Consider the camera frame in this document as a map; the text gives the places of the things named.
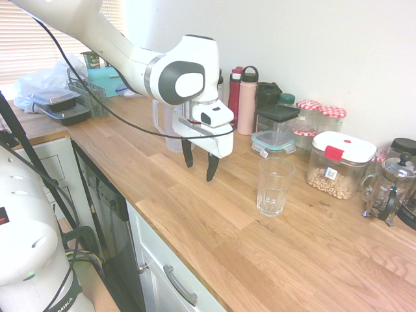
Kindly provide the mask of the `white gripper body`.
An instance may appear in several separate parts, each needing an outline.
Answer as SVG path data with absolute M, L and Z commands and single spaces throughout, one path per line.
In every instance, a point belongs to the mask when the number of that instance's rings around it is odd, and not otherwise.
M 172 127 L 176 134 L 187 138 L 219 159 L 227 157 L 233 151 L 233 128 L 228 123 L 214 128 L 205 124 L 192 125 L 182 115 L 182 108 L 176 107 L 173 112 Z

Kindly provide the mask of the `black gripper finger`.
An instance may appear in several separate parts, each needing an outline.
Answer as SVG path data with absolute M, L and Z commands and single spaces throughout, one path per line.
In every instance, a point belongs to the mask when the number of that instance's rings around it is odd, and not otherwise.
M 188 139 L 182 138 L 181 139 L 181 146 L 183 150 L 183 156 L 185 159 L 185 164 L 187 168 L 190 168 L 193 166 L 193 155 L 192 155 L 192 142 L 190 142 Z
M 208 168 L 206 172 L 206 181 L 210 182 L 215 176 L 218 168 L 219 158 L 212 153 L 208 153 Z

